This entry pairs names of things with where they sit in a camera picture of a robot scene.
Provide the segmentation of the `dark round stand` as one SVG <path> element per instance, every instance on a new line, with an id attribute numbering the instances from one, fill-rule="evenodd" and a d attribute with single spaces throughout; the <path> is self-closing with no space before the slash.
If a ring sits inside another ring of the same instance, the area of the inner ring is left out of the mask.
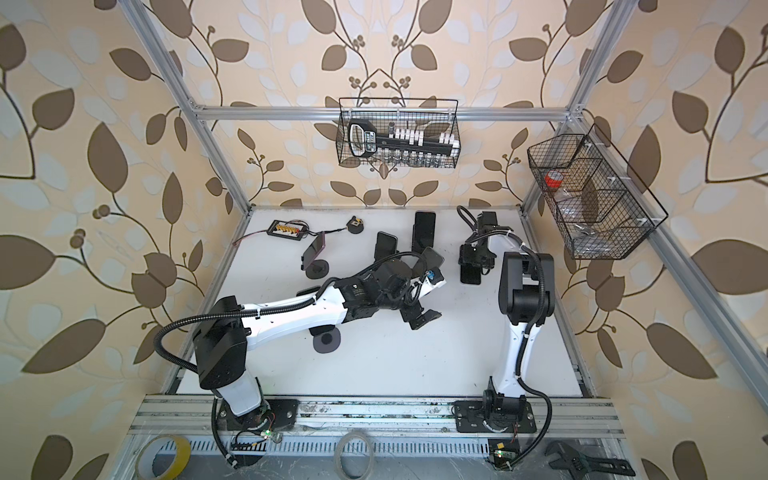
<path id="1" fill-rule="evenodd" d="M 319 354 L 329 354 L 341 345 L 341 332 L 333 327 L 313 337 L 313 348 Z"/>

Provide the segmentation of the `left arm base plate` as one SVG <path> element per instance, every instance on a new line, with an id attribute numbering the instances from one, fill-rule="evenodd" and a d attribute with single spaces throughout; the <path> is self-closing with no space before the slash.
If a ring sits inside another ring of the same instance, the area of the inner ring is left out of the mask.
<path id="1" fill-rule="evenodd" d="M 254 410 L 235 415 L 225 400 L 217 402 L 213 420 L 224 431 L 291 429 L 298 418 L 297 399 L 265 399 Z"/>

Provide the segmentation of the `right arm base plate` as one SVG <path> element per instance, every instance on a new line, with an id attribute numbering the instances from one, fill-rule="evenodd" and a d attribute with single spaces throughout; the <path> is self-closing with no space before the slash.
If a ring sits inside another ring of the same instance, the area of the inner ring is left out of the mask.
<path id="1" fill-rule="evenodd" d="M 451 407 L 459 433 L 536 433 L 532 407 L 524 396 L 505 398 L 499 406 L 487 407 L 479 400 L 455 401 Z"/>

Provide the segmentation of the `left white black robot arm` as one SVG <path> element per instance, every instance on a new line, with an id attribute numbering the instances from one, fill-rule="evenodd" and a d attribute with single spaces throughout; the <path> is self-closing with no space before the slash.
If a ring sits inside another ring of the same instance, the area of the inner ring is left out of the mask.
<path id="1" fill-rule="evenodd" d="M 233 296 L 220 299 L 216 312 L 194 315 L 162 327 L 153 338 L 155 352 L 163 359 L 195 373 L 199 385 L 224 400 L 236 417 L 259 415 L 266 402 L 258 379 L 247 370 L 249 351 L 281 337 L 304 330 L 326 333 L 338 325 L 367 319 L 381 310 L 400 313 L 411 329 L 418 330 L 439 318 L 420 301 L 442 287 L 444 259 L 432 248 L 384 257 L 345 278 L 328 278 L 315 291 L 282 301 L 240 304 Z M 196 325 L 193 335 L 196 360 L 189 362 L 170 353 L 163 339 L 174 330 Z"/>

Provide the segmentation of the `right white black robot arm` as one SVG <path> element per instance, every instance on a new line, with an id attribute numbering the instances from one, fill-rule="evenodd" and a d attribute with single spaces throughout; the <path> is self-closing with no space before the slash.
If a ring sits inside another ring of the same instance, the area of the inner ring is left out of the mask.
<path id="1" fill-rule="evenodd" d="M 502 236 L 511 243 L 501 261 L 498 305 L 511 328 L 524 327 L 514 359 L 513 376 L 525 392 L 545 398 L 544 393 L 525 384 L 522 372 L 531 332 L 542 326 L 554 311 L 551 290 L 547 286 L 547 282 L 554 277 L 549 271 L 550 259 L 531 250 L 511 228 L 498 225 L 495 213 L 483 211 L 474 216 L 464 206 L 458 206 L 456 210 L 471 229 L 471 235 L 459 250 L 458 264 L 463 284 L 479 285 L 481 277 L 493 269 L 496 254 L 489 247 L 490 238 Z"/>

